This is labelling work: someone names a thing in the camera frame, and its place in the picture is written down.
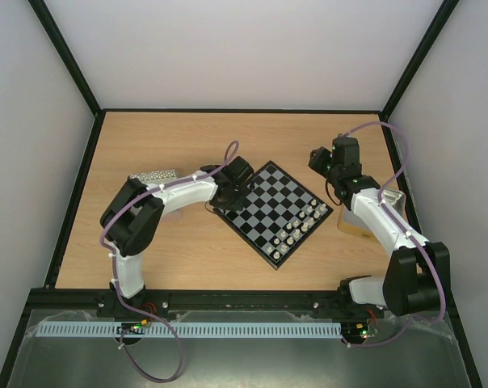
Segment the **black enclosure frame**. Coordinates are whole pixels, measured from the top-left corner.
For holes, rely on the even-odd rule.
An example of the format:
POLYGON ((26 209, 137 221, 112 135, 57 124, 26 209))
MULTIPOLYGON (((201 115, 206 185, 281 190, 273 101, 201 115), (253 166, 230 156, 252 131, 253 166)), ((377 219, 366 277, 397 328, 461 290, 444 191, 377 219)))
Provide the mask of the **black enclosure frame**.
MULTIPOLYGON (((402 96, 406 92, 406 89, 410 85, 416 75, 419 67, 423 63, 426 55, 429 53, 432 45, 435 43, 439 34, 443 30, 444 26, 448 22, 450 16, 455 10, 456 6, 460 1, 442 1, 438 11, 435 13, 433 20, 429 24, 423 38, 421 39, 418 47, 414 51, 408 65, 404 69, 402 76, 400 77, 397 85, 393 89, 393 93, 388 99, 388 102, 381 111, 375 110, 329 110, 329 109, 287 109, 287 108, 101 108, 96 101, 92 90, 87 84, 86 79, 83 76, 78 63, 76 62, 73 54, 71 53, 69 46, 67 45, 64 36, 61 34, 59 27, 55 19, 52 16, 45 1, 27 1, 34 11, 34 14, 38 18, 40 25, 45 30, 48 38, 52 42, 54 48, 59 54, 61 60, 63 61, 66 69, 71 75, 74 83, 78 87, 82 97, 86 101, 88 108, 94 115, 95 121, 91 127, 90 136, 86 145, 86 150, 83 155, 81 165, 78 171, 78 177, 74 183, 74 189, 72 191, 71 199, 65 213, 65 218, 60 230, 60 234, 57 240, 57 245, 53 253, 52 260, 50 262, 49 270, 45 278, 44 287, 36 288, 31 290, 25 307, 23 308, 23 313, 19 319, 18 326, 15 329, 13 335, 13 340, 9 347, 8 353, 6 354, 6 359, 4 361, 3 367, 0 373, 0 387, 7 387, 9 380, 11 379, 12 371, 15 366, 15 359, 19 355, 19 348, 22 343, 22 334, 27 328, 28 314, 32 311, 32 306, 30 306, 29 301, 34 297, 42 297, 42 302, 48 302, 52 307, 61 307, 65 305, 65 302, 71 302, 66 300, 67 295, 71 296, 71 291, 59 291, 57 292, 53 286, 55 281, 49 282, 50 280, 57 279, 57 265, 61 263, 62 256, 64 254, 65 243, 68 242, 69 233, 71 231, 71 223, 75 218, 76 212, 78 210, 79 197, 82 194, 83 188, 86 183, 86 173, 90 169, 90 165, 93 158, 93 153, 100 134, 100 126, 107 112, 181 112, 181 113, 306 113, 306 114, 376 114, 380 116, 385 121, 388 121, 390 116, 393 114, 395 107, 400 102, 402 96)), ((80 292, 73 292, 74 297, 84 297, 86 301, 86 296, 92 297, 93 291, 95 290, 81 290, 80 292)), ((479 377, 475 361, 473 359, 472 353, 469 348, 469 343, 466 338, 464 328, 462 326, 461 318, 457 312, 454 299, 452 298, 452 329, 454 334, 459 336, 459 348, 461 351, 461 356, 463 363, 465 365, 466 374, 469 378, 469 383, 472 387, 482 387, 481 378, 479 377)))

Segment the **grey tray of black pieces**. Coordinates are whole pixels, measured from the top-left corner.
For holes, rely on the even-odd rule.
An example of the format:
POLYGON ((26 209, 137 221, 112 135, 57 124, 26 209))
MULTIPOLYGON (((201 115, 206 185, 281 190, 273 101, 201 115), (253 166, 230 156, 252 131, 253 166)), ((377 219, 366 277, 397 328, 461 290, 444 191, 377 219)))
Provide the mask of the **grey tray of black pieces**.
MULTIPOLYGON (((169 170, 159 170, 159 171, 148 171, 148 172, 140 172, 131 174, 128 176, 129 179, 138 179, 143 184, 160 184, 160 183, 167 183, 173 180, 177 180, 179 178, 179 174, 177 170, 169 169, 169 170)), ((161 222, 173 222, 179 221, 182 217, 182 211, 180 209, 176 209, 174 211, 170 211, 167 214, 162 214, 160 221, 161 222)))

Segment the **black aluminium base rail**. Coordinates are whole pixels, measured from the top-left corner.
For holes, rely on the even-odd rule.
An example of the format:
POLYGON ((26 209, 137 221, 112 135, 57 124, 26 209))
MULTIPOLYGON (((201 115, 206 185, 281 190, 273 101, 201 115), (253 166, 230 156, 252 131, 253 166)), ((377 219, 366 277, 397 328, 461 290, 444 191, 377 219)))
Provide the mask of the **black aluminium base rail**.
MULTIPOLYGON (((295 315, 350 322, 367 318, 375 304, 358 305, 348 292, 332 291, 199 291, 147 289, 128 301, 139 310, 171 320, 175 312, 188 311, 287 311, 295 315)), ((124 320, 141 315, 123 307, 109 289, 32 289, 25 314, 32 310, 91 310, 100 318, 124 320)))

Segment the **black white chess board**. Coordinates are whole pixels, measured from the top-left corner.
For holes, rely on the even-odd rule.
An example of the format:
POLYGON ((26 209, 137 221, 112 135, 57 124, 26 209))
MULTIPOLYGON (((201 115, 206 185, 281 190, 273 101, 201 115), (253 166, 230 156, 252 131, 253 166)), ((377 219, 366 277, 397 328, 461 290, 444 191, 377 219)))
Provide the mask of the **black white chess board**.
POLYGON ((255 189, 246 197, 243 210, 216 209, 215 214, 274 269, 279 269, 333 213, 333 209, 273 161, 257 170, 252 182, 255 189), (323 203, 327 206, 326 213, 313 219, 314 209, 323 203), (301 231, 304 222, 309 223, 306 232, 301 231), (294 230, 299 229, 301 236, 294 238, 294 230, 289 232, 287 224, 292 224, 294 230), (280 236, 282 230, 287 233, 285 238, 280 236), (287 244, 289 237, 294 239, 291 246, 287 244), (273 243, 275 238, 280 240, 278 246, 273 243), (282 243, 288 247, 286 252, 280 250, 282 243), (267 252, 268 247, 274 248, 271 254, 267 252), (278 260, 273 258, 275 251, 280 253, 278 260))

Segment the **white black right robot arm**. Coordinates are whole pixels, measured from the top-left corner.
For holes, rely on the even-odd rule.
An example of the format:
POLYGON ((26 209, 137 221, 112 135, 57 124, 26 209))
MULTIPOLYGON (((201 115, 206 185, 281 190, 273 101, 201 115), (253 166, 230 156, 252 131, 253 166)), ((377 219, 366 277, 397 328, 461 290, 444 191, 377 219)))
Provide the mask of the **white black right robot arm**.
POLYGON ((312 150, 309 167, 325 178, 339 202, 369 228, 389 257, 384 277, 345 280, 347 291, 338 296, 339 310, 353 317, 369 304, 397 316, 428 310, 443 316, 450 290, 448 248, 411 228, 383 198, 379 183, 362 172, 358 141, 337 137, 330 150, 312 150))

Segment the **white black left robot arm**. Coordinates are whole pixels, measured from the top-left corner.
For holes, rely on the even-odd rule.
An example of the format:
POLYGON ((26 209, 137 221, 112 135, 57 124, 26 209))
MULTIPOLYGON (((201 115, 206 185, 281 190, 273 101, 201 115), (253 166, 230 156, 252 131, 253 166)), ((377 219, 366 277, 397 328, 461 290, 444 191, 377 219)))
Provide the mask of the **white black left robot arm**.
POLYGON ((130 299, 144 289, 143 252, 163 216, 196 203, 209 203, 225 211, 241 210, 253 174, 252 166, 237 156, 165 183, 127 179, 100 218, 100 243, 111 251, 111 282, 122 297, 130 299))

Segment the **metal tray of white pieces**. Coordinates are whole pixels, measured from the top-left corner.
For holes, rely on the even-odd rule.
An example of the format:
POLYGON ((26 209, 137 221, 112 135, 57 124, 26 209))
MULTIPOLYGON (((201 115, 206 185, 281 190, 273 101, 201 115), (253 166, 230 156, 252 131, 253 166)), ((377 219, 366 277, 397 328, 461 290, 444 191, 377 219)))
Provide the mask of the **metal tray of white pieces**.
POLYGON ((352 202, 355 206, 354 210, 358 210, 359 214, 356 215, 343 206, 337 227, 345 234, 380 243, 384 248, 390 250, 394 247, 401 231, 379 205, 378 192, 379 190, 376 188, 367 188, 359 192, 358 198, 352 202))

